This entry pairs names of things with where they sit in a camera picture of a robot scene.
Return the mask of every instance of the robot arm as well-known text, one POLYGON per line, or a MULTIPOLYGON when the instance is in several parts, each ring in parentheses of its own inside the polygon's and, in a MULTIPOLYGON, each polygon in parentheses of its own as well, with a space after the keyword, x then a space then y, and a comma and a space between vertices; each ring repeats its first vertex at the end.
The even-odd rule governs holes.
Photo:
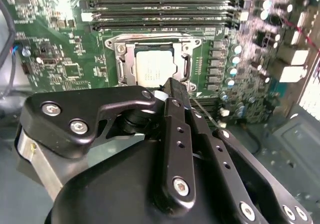
POLYGON ((23 107, 16 148, 54 200, 52 224, 313 223, 228 130, 211 132, 172 78, 153 93, 36 94, 23 107), (88 168, 91 147, 134 133, 145 139, 88 168))

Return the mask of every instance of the cpu socket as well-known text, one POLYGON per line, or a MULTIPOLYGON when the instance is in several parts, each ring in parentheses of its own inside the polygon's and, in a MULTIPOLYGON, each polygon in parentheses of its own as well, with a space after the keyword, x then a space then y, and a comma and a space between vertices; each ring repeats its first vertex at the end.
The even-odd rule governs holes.
POLYGON ((105 41, 114 50, 118 83, 158 88, 170 77, 190 83, 193 50, 201 45, 185 33, 121 34, 105 41))

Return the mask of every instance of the screw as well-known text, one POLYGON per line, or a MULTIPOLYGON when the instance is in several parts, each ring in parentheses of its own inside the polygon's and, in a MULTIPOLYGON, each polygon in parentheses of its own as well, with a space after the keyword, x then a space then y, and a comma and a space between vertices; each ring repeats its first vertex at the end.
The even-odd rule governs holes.
POLYGON ((23 48, 21 51, 21 54, 23 55, 23 57, 30 57, 31 56, 31 51, 27 48, 23 48))
POLYGON ((111 41, 108 41, 108 40, 106 40, 106 41, 104 42, 104 44, 105 44, 105 46, 107 46, 107 47, 111 47, 111 46, 112 46, 112 42, 111 42, 111 41))
POLYGON ((173 180, 173 187, 183 197, 189 194, 189 187, 181 178, 175 178, 173 180))
POLYGON ((304 221, 308 221, 307 215, 302 211, 299 207, 295 207, 296 212, 299 214, 299 216, 302 218, 304 221))
POLYGON ((286 205, 283 205, 283 210, 285 212, 285 214, 292 220, 296 220, 296 217, 294 215, 294 213, 290 210, 290 208, 288 208, 286 205))
POLYGON ((52 117, 57 116, 61 113, 61 109, 53 103, 47 103, 43 105, 41 110, 43 113, 52 117))
POLYGON ((196 110, 194 110, 194 114, 195 114, 198 118, 201 118, 201 117, 202 117, 201 114, 200 114, 198 111, 196 111, 196 110))
POLYGON ((148 92, 148 91, 142 91, 142 95, 144 96, 144 97, 146 97, 146 98, 151 98, 151 95, 150 95, 150 93, 148 92))
POLYGON ((250 221, 253 222, 256 219, 253 209, 247 203, 241 202, 240 208, 245 217, 248 218, 250 221))
POLYGON ((123 45, 118 45, 116 50, 119 54, 124 54, 126 52, 126 48, 123 45))
POLYGON ((229 137, 230 137, 229 133, 228 133, 227 131, 225 131, 225 130, 222 130, 222 134, 223 134, 226 138, 229 138, 229 137))
POLYGON ((177 107, 180 107, 180 104, 178 101, 176 101, 175 99, 172 100, 172 103, 177 106, 177 107))
POLYGON ((70 123, 71 131, 77 134, 85 134, 88 131, 88 126, 83 121, 72 121, 70 123))

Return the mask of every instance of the motherboard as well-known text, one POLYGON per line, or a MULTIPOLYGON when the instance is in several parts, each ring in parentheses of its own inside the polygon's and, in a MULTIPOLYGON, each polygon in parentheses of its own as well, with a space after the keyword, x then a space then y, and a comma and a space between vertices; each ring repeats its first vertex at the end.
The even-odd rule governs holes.
POLYGON ((173 77, 221 126, 265 121, 308 55, 283 25, 301 20, 304 0, 3 1, 35 92, 159 89, 173 77))

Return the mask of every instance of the cable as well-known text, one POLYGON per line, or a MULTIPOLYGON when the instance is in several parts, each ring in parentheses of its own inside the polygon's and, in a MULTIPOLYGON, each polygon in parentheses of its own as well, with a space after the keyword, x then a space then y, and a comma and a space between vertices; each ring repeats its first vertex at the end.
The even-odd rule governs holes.
POLYGON ((209 118, 209 120, 217 127, 220 128, 219 124, 213 119, 213 117, 206 111, 205 108, 194 98, 192 100, 198 105, 198 107, 206 114, 206 116, 209 118))
POLYGON ((10 74, 10 78, 9 78, 9 83, 8 85, 6 86, 5 90, 0 93, 0 100, 2 100, 4 97, 7 97, 10 92, 12 91, 13 89, 13 86, 14 86, 14 78, 15 78, 15 75, 16 75, 16 61, 17 61, 17 57, 15 56, 15 53, 14 53, 14 49, 12 50, 12 66, 11 66, 11 74, 10 74))
POLYGON ((16 28, 14 26, 14 20, 12 19, 7 7, 5 6, 5 4, 3 3, 2 0, 0 0, 0 10, 3 13, 3 16, 5 17, 5 21, 6 24, 8 26, 8 30, 9 30, 9 36, 7 41, 4 44, 4 48, 2 49, 1 53, 0 53, 0 70, 3 67, 5 60, 7 58, 7 55, 10 52, 11 47, 13 46, 15 37, 16 37, 16 28))

